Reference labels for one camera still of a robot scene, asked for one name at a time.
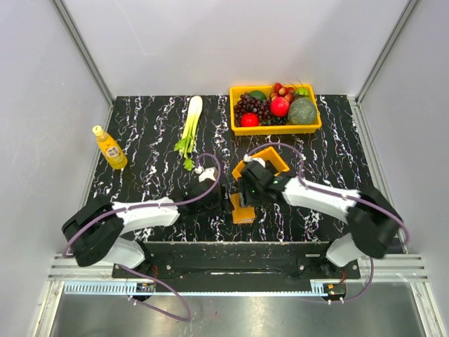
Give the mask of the orange leather card holder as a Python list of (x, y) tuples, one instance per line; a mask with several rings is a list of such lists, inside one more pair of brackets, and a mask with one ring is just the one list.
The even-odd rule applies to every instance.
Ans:
[(252, 224), (256, 218), (255, 208), (250, 206), (242, 206), (239, 193), (230, 195), (232, 204), (232, 222), (236, 225)]

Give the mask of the small yellow plastic bin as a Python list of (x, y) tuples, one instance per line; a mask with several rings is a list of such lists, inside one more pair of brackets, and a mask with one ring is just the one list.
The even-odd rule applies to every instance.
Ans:
[(285, 163), (284, 160), (282, 160), (278, 152), (272, 146), (270, 146), (265, 148), (264, 150), (256, 152), (255, 154), (245, 154), (243, 156), (243, 159), (232, 170), (232, 176), (234, 177), (235, 180), (238, 180), (241, 177), (241, 171), (247, 164), (245, 159), (248, 160), (255, 159), (260, 163), (262, 163), (263, 161), (266, 168), (268, 166), (274, 168), (275, 176), (278, 176), (280, 173), (283, 172), (289, 172), (290, 170), (287, 163)]

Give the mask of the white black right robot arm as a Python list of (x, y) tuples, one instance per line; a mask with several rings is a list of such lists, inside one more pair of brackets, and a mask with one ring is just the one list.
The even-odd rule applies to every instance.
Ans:
[(324, 276), (338, 276), (344, 267), (362, 256), (384, 258), (401, 228), (401, 217), (376, 188), (364, 192), (312, 183), (282, 172), (277, 176), (266, 161), (246, 155), (240, 171), (239, 192), (244, 206), (267, 203), (308, 208), (336, 218), (349, 232), (334, 240), (319, 261)]

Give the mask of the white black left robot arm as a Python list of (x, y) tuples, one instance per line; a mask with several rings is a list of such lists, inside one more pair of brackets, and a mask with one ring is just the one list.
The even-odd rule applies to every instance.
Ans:
[(123, 203), (95, 197), (62, 226), (68, 244), (64, 256), (73, 257), (80, 267), (105, 261), (125, 265), (136, 277), (147, 276), (152, 269), (148, 250), (123, 238), (125, 234), (222, 210), (220, 170), (198, 168), (195, 173), (186, 190), (158, 200)]

